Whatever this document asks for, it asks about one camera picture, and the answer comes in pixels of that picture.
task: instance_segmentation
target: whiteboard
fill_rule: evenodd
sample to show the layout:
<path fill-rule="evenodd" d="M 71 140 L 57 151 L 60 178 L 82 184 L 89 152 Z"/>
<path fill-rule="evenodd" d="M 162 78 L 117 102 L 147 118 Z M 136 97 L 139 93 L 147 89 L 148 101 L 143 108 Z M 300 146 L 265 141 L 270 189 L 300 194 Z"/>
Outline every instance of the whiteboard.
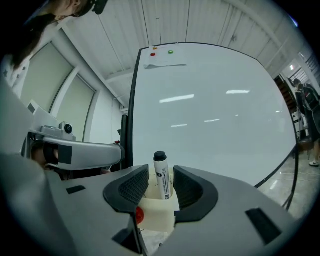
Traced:
<path fill-rule="evenodd" d="M 257 185 L 296 145 L 291 115 L 277 85 L 255 59 L 227 48 L 179 44 L 187 65 L 137 64 L 132 127 L 135 166 L 186 166 Z"/>

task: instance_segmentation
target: white paper on whiteboard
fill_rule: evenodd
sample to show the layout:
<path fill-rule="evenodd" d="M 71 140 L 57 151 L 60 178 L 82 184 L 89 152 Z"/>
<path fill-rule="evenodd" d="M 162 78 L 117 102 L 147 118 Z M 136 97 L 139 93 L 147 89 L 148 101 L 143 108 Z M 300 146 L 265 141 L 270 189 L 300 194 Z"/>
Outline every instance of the white paper on whiteboard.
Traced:
<path fill-rule="evenodd" d="M 161 45 L 156 50 L 153 50 L 153 46 L 150 46 L 148 51 L 143 65 L 145 69 L 150 66 L 187 65 L 184 51 L 179 47 L 179 43 Z"/>

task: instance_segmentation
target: white shoe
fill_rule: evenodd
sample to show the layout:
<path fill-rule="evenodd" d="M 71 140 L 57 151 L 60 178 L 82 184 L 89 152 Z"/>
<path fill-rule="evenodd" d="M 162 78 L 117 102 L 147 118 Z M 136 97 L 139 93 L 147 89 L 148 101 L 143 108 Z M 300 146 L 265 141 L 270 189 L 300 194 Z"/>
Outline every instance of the white shoe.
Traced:
<path fill-rule="evenodd" d="M 309 163 L 309 165 L 312 166 L 312 167 L 319 167 L 318 161 L 312 161 L 312 162 Z"/>

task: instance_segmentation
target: whiteboard marker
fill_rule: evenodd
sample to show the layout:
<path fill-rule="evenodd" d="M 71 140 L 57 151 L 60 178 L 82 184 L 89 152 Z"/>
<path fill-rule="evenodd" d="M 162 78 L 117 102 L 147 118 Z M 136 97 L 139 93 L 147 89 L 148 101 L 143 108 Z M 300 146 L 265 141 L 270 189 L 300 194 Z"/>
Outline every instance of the whiteboard marker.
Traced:
<path fill-rule="evenodd" d="M 170 177 L 166 153 L 158 151 L 154 153 L 154 168 L 156 180 L 158 181 L 161 199 L 167 200 L 171 197 Z"/>

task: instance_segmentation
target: ceiling light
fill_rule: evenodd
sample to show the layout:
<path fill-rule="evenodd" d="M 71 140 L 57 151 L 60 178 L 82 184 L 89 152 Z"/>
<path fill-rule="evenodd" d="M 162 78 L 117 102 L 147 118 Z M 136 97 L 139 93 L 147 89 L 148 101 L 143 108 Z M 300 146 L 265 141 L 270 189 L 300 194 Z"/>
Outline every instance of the ceiling light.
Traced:
<path fill-rule="evenodd" d="M 210 123 L 210 122 L 215 122 L 215 121 L 219 121 L 220 119 L 214 119 L 214 120 L 207 120 L 207 121 L 204 121 L 205 123 Z"/>
<path fill-rule="evenodd" d="M 176 101 L 192 99 L 194 97 L 195 97 L 194 94 L 190 94 L 190 95 L 178 96 L 178 97 L 173 97 L 173 98 L 165 98 L 165 99 L 160 100 L 159 102 L 160 103 L 176 102 Z"/>
<path fill-rule="evenodd" d="M 249 90 L 228 90 L 226 94 L 248 94 Z"/>
<path fill-rule="evenodd" d="M 182 126 L 187 126 L 187 124 L 171 125 L 172 128 L 174 128 L 174 127 L 182 127 Z"/>

